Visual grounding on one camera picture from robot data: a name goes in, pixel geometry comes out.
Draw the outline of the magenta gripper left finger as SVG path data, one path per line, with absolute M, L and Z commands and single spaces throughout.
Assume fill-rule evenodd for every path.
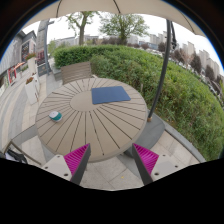
M 79 185 L 90 155 L 91 147 L 86 144 L 65 156 L 55 155 L 42 169 Z

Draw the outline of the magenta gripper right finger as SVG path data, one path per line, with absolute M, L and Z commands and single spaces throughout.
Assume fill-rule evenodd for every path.
M 132 144 L 132 154 L 144 185 L 168 176 L 183 166 L 167 154 L 158 155 L 143 146 Z

